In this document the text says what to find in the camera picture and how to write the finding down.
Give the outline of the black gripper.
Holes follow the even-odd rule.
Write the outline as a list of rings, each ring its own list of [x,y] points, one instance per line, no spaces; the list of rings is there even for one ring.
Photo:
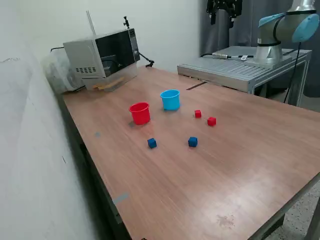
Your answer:
[[[235,19],[242,14],[242,0],[208,0],[206,12],[210,17],[210,24],[216,23],[218,9],[229,11],[230,27],[234,26]]]

